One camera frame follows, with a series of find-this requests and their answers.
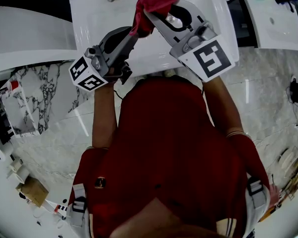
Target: person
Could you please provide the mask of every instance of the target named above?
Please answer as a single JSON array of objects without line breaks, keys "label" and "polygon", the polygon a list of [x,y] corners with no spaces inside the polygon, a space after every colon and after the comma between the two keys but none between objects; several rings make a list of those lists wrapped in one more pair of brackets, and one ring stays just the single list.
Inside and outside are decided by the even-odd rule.
[{"label": "person", "polygon": [[140,80],[121,103],[95,91],[92,147],[82,155],[67,220],[79,237],[247,237],[269,182],[220,77]]}]

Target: pink towel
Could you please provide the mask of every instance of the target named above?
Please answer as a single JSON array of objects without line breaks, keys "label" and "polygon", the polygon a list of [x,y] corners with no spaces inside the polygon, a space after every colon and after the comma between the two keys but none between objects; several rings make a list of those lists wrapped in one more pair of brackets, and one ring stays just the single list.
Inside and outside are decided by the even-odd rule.
[{"label": "pink towel", "polygon": [[138,0],[136,4],[136,14],[134,18],[133,28],[130,35],[139,34],[140,38],[146,37],[152,33],[154,25],[145,16],[144,9],[147,12],[157,12],[167,17],[171,10],[171,5],[177,0]]}]

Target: red cloth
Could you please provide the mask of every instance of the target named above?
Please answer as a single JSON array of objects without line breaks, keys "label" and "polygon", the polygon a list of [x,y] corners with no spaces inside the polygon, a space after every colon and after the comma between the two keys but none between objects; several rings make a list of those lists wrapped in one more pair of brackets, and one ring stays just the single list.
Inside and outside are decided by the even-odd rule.
[{"label": "red cloth", "polygon": [[[95,238],[109,237],[156,197],[185,224],[214,232],[217,221],[237,219],[240,238],[246,171],[269,187],[253,142],[217,131],[198,87],[149,78],[124,98],[109,150],[83,154],[74,184],[84,184]],[[106,179],[103,189],[94,186],[98,177]]]},{"label": "red cloth", "polygon": [[171,10],[171,5],[176,1],[177,0],[138,0],[130,35],[135,35],[138,32],[139,37],[142,38],[152,33],[154,25],[145,16],[144,9],[148,12],[155,11],[167,17],[168,12]]}]

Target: cardboard box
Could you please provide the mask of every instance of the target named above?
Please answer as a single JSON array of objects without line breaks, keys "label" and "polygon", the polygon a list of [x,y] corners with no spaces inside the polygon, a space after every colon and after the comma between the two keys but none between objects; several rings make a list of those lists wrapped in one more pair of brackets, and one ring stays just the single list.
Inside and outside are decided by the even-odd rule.
[{"label": "cardboard box", "polygon": [[19,184],[16,189],[30,199],[37,207],[41,207],[45,198],[49,194],[40,181],[33,177],[28,177],[25,180],[25,183]]}]

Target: marble floor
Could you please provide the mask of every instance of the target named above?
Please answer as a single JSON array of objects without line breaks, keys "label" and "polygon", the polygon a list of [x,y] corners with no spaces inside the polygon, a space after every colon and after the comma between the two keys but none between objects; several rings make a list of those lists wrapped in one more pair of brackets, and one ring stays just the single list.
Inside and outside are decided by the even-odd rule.
[{"label": "marble floor", "polygon": [[[202,87],[201,82],[187,69],[177,70],[180,76]],[[283,186],[287,179],[277,165],[279,155],[291,148],[298,154],[298,107],[288,102],[286,88],[291,75],[298,82],[298,52],[241,48],[238,65],[222,75],[240,112],[243,127],[258,149],[268,174]],[[125,96],[136,83],[129,79],[115,88]],[[19,155],[47,188],[54,183],[72,183],[80,157],[91,145],[93,98],[79,106],[67,117],[40,136],[13,138],[15,154]],[[115,96],[116,115],[121,100]]]}]

